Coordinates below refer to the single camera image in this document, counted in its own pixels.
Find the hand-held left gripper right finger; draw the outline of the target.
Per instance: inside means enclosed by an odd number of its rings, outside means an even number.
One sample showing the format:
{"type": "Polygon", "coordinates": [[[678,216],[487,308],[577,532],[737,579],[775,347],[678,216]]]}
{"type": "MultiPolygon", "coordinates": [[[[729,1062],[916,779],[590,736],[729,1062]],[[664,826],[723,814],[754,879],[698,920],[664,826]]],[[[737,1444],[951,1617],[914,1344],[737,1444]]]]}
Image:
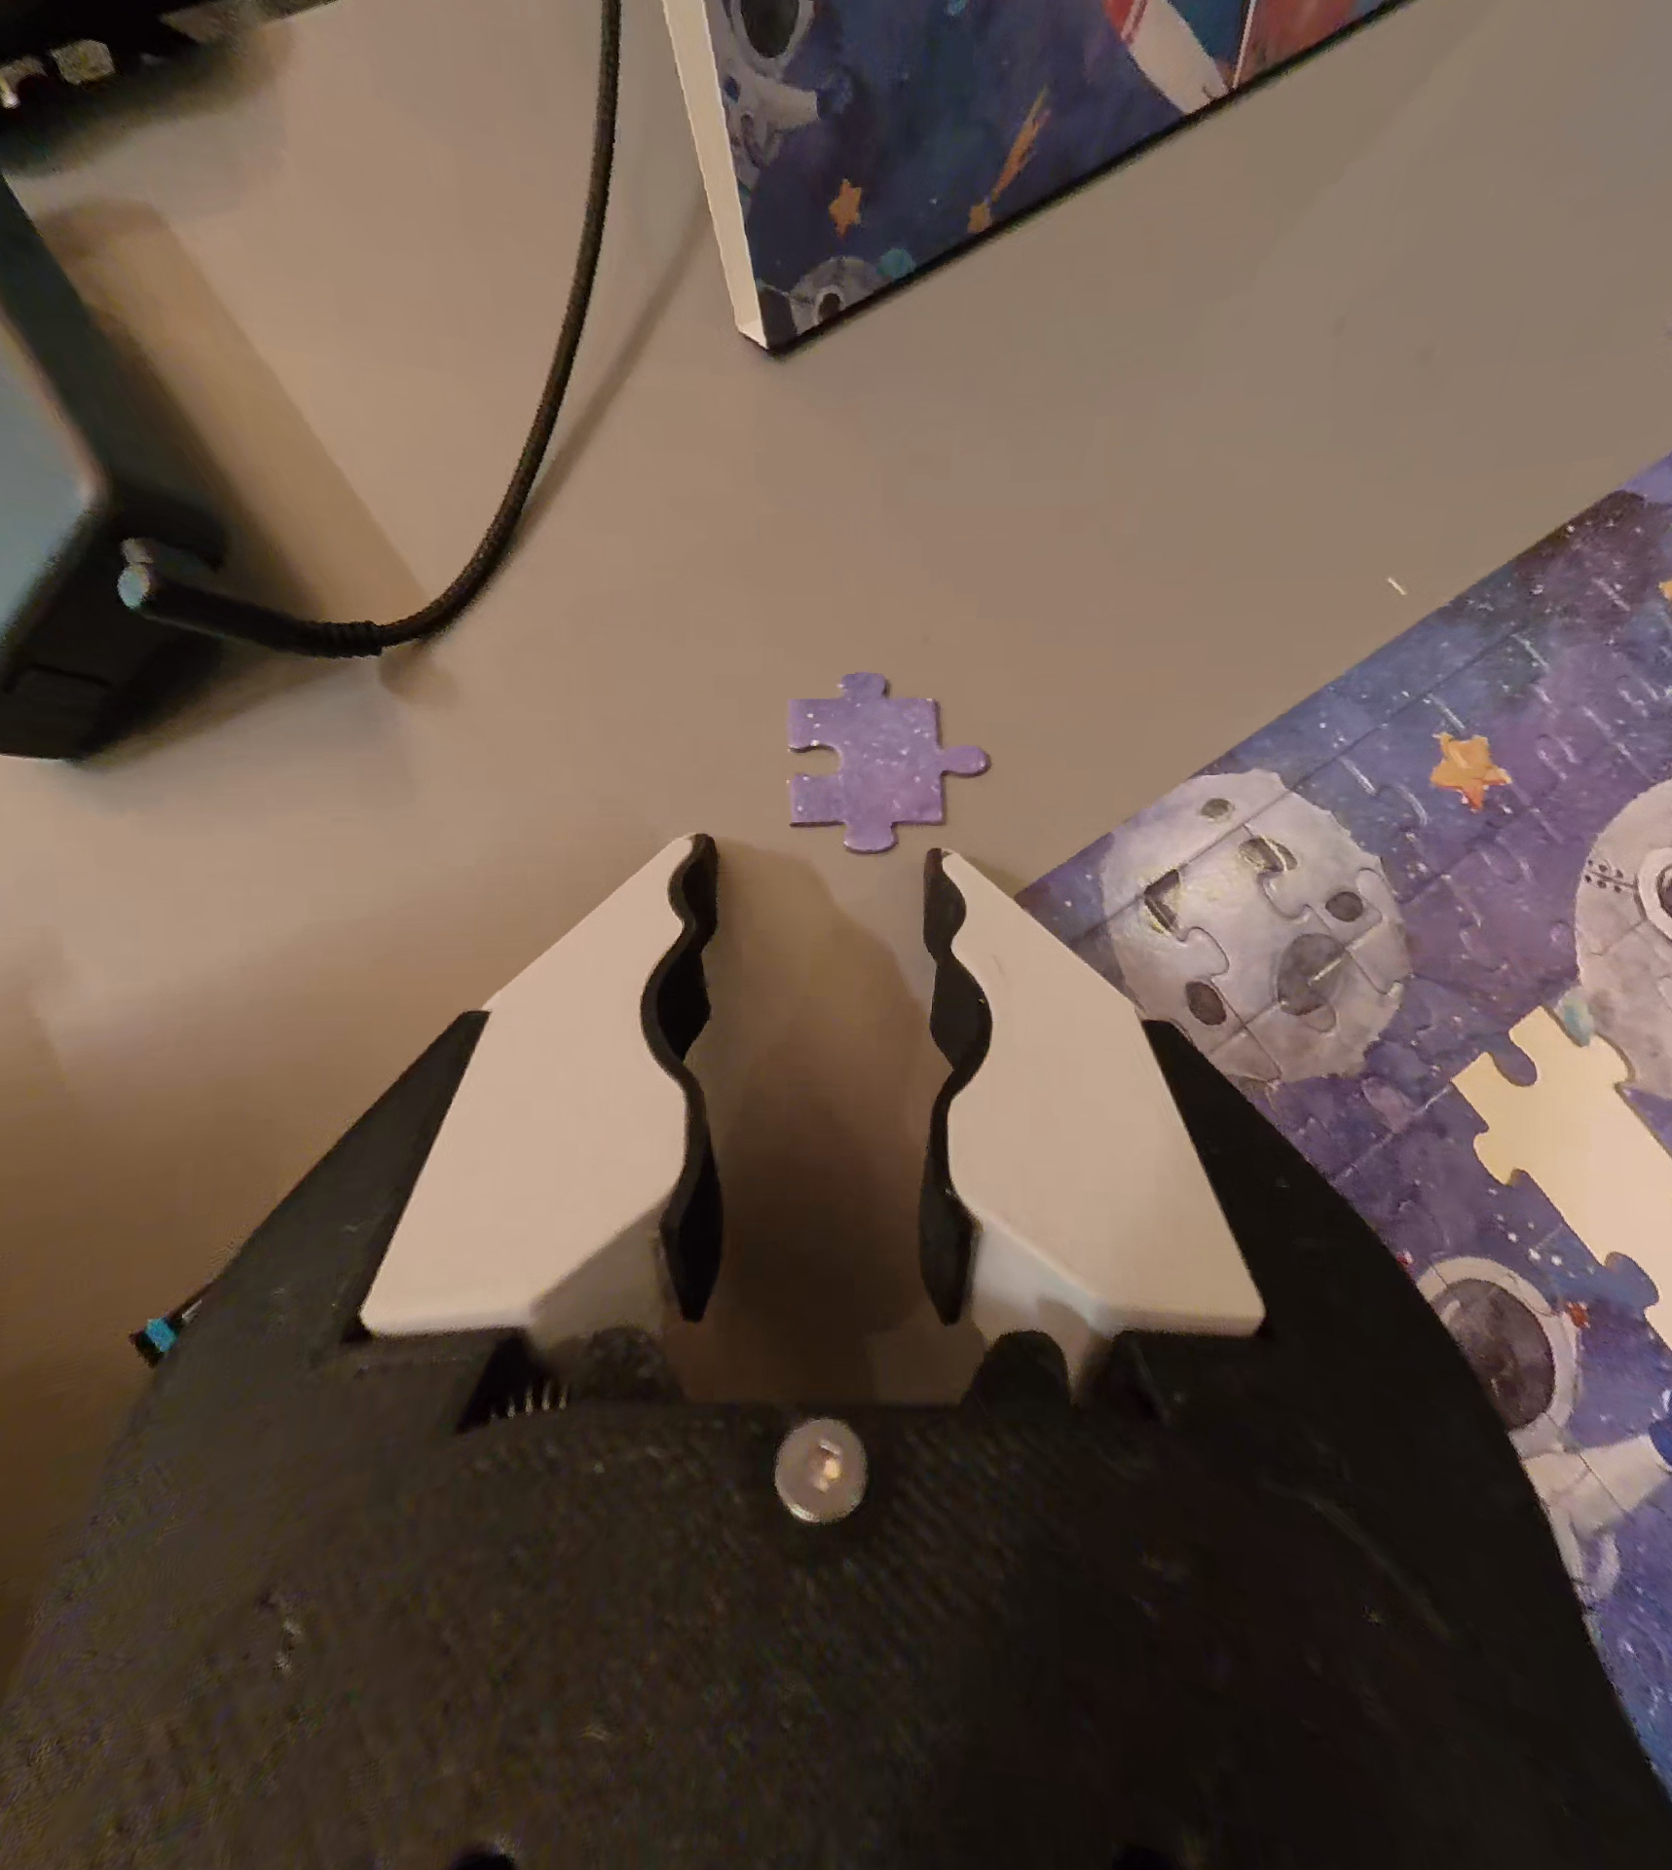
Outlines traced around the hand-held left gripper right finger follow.
{"type": "Polygon", "coordinates": [[[1134,1003],[961,853],[924,865],[945,1062],[918,1202],[947,1327],[1103,1352],[1267,1321],[1134,1003]]]}

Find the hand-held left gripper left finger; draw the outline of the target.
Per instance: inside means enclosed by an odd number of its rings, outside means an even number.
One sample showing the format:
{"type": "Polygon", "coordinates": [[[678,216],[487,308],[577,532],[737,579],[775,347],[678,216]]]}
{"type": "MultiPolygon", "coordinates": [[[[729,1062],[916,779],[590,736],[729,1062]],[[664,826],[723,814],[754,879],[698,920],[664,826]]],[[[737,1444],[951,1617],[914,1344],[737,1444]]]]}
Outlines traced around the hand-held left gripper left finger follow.
{"type": "Polygon", "coordinates": [[[719,853],[680,836],[503,986],[360,1309],[376,1340],[536,1352],[705,1317],[723,1196],[688,1052],[719,853]]]}

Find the space jigsaw puzzle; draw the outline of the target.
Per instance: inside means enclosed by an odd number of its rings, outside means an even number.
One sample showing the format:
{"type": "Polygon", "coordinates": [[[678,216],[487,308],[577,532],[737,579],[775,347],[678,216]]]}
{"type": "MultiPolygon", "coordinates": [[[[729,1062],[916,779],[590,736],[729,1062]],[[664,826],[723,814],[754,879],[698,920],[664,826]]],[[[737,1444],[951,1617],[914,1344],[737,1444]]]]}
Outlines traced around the space jigsaw puzzle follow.
{"type": "Polygon", "coordinates": [[[1019,902],[1407,1268],[1672,1794],[1672,454],[1019,902]]]}

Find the puzzle box lid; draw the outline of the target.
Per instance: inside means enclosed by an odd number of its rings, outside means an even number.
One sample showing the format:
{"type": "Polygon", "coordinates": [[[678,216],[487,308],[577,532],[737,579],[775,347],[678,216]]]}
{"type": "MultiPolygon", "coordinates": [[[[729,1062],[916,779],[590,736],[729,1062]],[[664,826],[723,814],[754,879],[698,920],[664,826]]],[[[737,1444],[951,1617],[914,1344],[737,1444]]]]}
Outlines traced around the puzzle box lid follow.
{"type": "Polygon", "coordinates": [[[770,357],[1389,2],[666,2],[738,331],[770,357]]]}

